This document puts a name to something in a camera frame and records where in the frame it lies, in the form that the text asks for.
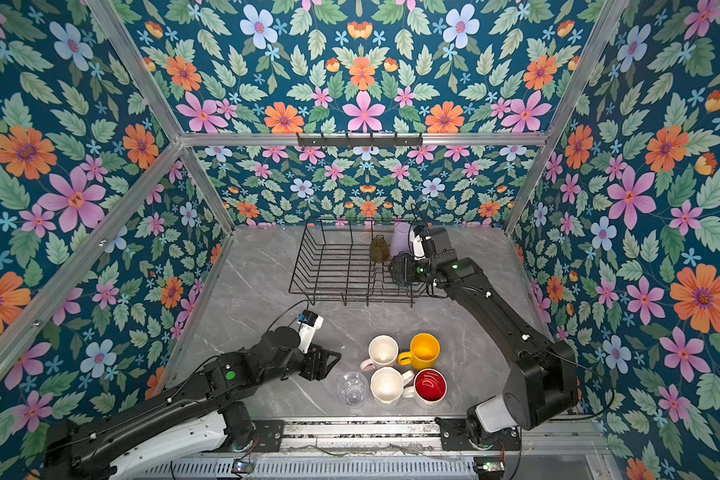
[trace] transparent cup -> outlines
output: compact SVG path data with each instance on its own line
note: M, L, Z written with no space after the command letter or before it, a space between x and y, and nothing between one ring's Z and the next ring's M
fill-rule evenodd
M347 372L338 380L338 398L356 407L368 398L368 379L360 372Z

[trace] diagonal metal bar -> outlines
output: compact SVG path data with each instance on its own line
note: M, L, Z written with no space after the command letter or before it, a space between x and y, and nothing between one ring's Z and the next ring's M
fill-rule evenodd
M321 139L346 139L345 134L304 134L303 140L320 141ZM349 134L349 138L371 139L369 134ZM394 134L373 134L374 139L390 140ZM417 134L400 134L398 139L418 138ZM226 147L250 145L285 145L298 146L298 138L294 134L236 134L233 132L219 132L216 134L184 134L182 144L186 147L209 147L224 145ZM526 145L541 146L547 142L547 135L538 132L513 134L511 132L487 134L422 134L424 145Z
M539 150L539 153L536 154L536 158L530 166L528 174L525 176L525 182L523 182L523 186L520 187L518 196L514 200L512 215L505 226L507 234L511 234L515 225L518 224L523 210L528 206L528 202L533 196L539 180L541 180L541 175L544 173L544 166L552 157L557 147L557 142L560 141L560 136L563 134L563 130L574 112L576 103L578 103L579 97L581 97L581 94L584 92L586 83L590 80L595 65L597 65L600 57L603 55L605 46L614 29L619 24L619 18L621 18L624 9L629 3L630 0L605 0L603 9L600 11L600 16L592 27L592 33L590 33L590 37L586 41L584 50L581 53L576 72L574 72L570 82L568 82L568 87L565 89L562 99L557 104L557 109L550 122L550 129L547 131L547 143Z
M152 109L155 118L160 122L169 141L176 141L182 134L182 129L168 101L157 86L152 73L146 69L144 57L117 14L111 0L88 0L88 8L96 17L101 29L110 40L117 56L125 65L126 70L134 80L141 96Z
M213 289L216 287L216 282L219 279L219 274L221 274L221 271L224 270L226 258L230 255L233 239L233 235L226 236L226 241L221 247L219 256L216 258L216 263L213 264L213 266L211 267L211 271L208 275L208 278L206 279L205 285L202 288L202 292L198 296L197 302L195 302L195 306L192 309L192 316L187 319L181 338L179 338L176 346L173 347L170 359L166 364L165 372L158 381L157 387L155 387L156 394L162 392L163 388L165 388L166 385L168 385L168 387L173 387L175 384L177 384L177 381L174 377L178 372L179 366L183 365L186 360L186 353L188 351L188 349L185 348L186 344L188 341L191 341L195 337L195 332L197 331L197 328L202 321L202 314L203 312L205 312L205 309L211 300L211 294L213 293Z
M226 208L224 208L219 192L213 187L211 178L200 165L200 159L197 157L194 149L184 148L181 159L186 169L190 172L190 175L192 175L198 191L202 197L206 199L208 207L211 208L213 215L216 217L216 221L221 224L224 234L231 234L232 230L235 229L234 224L232 224L232 219L226 212Z
M180 153L181 146L176 142L169 144L160 153L152 166L136 180L101 223L88 234L83 244L0 335L0 380L8 374L16 359L32 345L56 310L67 301L70 290L83 279L106 244L117 237L120 228L144 203L148 193L166 176Z

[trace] mug handle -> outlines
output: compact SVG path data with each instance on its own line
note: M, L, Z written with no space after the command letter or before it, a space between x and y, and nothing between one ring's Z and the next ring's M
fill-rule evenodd
M360 370L374 370L376 365L373 364L373 359L365 360L360 364Z
M403 352L400 355L398 355L398 364L400 364L400 366L411 365L411 353Z
M403 385L410 382L413 379L414 375L415 375L415 373L413 373L412 370L406 370L405 372L403 372L402 373Z

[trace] wire basket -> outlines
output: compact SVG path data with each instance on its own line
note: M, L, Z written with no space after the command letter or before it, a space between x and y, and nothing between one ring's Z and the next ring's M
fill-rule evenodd
M335 220L317 220L306 225L293 267L289 293L303 293L315 303L396 302L410 303L420 296L435 296L430 283L398 286L389 273L391 258L384 264L371 261L371 241L384 236L392 242L394 222L336 225Z

